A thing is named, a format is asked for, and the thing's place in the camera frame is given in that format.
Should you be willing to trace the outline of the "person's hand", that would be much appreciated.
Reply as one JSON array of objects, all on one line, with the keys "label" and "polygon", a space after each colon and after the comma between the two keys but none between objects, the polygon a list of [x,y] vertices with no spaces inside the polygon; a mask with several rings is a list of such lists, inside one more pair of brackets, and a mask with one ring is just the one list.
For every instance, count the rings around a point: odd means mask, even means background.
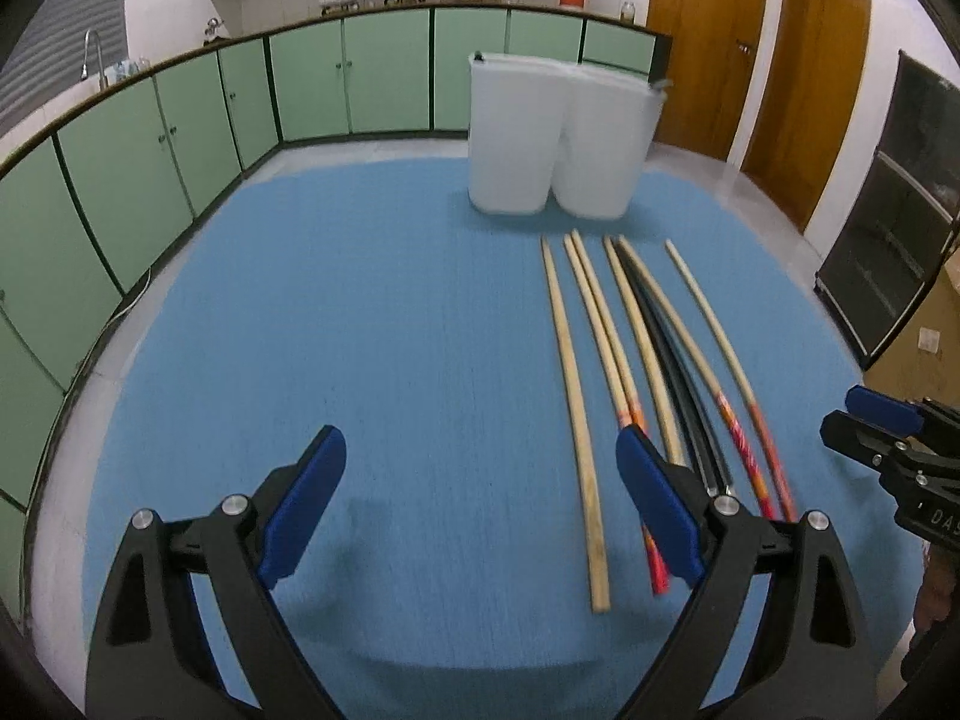
[{"label": "person's hand", "polygon": [[957,577],[957,557],[930,544],[924,553],[923,582],[914,602],[913,624],[918,632],[929,631],[934,622],[949,617]]}]

